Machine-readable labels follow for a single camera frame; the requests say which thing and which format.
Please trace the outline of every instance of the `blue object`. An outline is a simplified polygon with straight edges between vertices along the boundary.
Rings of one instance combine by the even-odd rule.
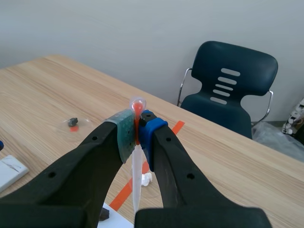
[[[153,112],[151,112],[149,110],[145,110],[143,113],[153,114]],[[164,125],[168,125],[168,122],[157,117],[153,120],[148,121],[144,127],[139,126],[139,134],[138,134],[139,141],[141,142],[142,150],[147,158],[149,168],[152,172],[154,171],[154,166],[153,166],[153,161],[152,161],[153,155],[151,154],[152,153],[152,148],[151,148],[152,135],[155,130],[159,129],[160,127],[162,127]]]
[[[276,59],[263,52],[205,42],[197,52],[191,72],[202,88],[197,94],[187,96],[181,108],[252,138],[251,119],[242,108],[241,99],[246,95],[265,95],[277,70]]]

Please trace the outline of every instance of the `green gripper pad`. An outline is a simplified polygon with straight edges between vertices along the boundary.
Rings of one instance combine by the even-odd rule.
[[[117,125],[117,144],[120,159],[123,163],[126,163],[136,145],[134,113],[130,109],[125,109],[106,119],[105,122],[112,122]]]

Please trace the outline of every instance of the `small black rock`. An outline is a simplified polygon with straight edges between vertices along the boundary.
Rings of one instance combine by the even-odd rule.
[[[76,126],[77,123],[78,123],[78,119],[77,118],[71,118],[67,122],[67,124],[68,124],[69,127],[74,127],[74,126]]]
[[[110,217],[110,211],[105,208],[102,208],[99,216],[99,221],[105,221],[109,217]]]

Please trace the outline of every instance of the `plastic dropper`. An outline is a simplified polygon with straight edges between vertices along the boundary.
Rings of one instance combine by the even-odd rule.
[[[135,139],[136,146],[132,153],[132,196],[133,196],[133,208],[134,213],[138,211],[139,202],[141,199],[141,187],[142,187],[142,148],[140,146],[138,130],[139,119],[141,114],[146,108],[146,101],[141,97],[135,97],[130,100],[130,109],[134,112],[134,125],[135,125]]]

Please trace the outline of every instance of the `plastic bag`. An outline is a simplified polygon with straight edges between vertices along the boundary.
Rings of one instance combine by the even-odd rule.
[[[254,141],[304,162],[304,145],[290,135],[283,134],[280,128],[260,122],[252,130]]]

